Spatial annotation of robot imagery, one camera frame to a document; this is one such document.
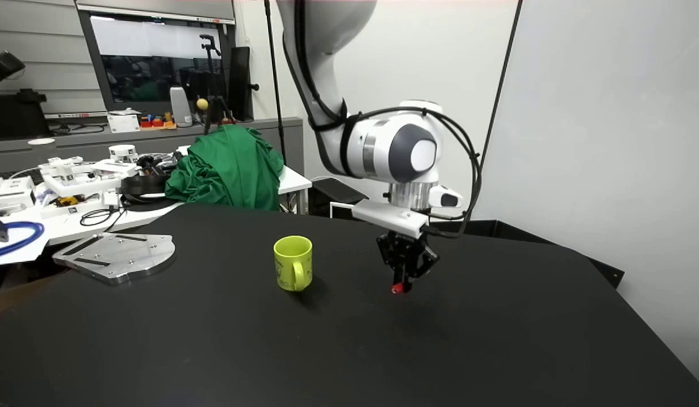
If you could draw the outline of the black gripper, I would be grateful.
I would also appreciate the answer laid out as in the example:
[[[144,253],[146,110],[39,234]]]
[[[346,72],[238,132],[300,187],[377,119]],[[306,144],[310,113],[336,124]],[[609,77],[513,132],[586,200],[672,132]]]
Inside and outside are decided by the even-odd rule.
[[[412,239],[404,234],[387,232],[377,236],[381,261],[392,269],[392,286],[403,285],[412,292],[413,283],[420,279],[438,260],[423,236]]]

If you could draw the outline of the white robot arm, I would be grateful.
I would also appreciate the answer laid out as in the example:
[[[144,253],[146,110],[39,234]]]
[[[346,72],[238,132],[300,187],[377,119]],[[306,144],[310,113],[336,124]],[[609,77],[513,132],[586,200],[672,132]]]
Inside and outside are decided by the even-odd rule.
[[[385,230],[380,254],[392,292],[406,294],[436,261],[426,241],[430,193],[438,185],[438,135],[415,102],[377,106],[361,96],[377,78],[343,78],[343,58],[371,25],[377,0],[276,0],[284,58],[333,173],[385,183],[385,200],[361,198],[353,215]]]

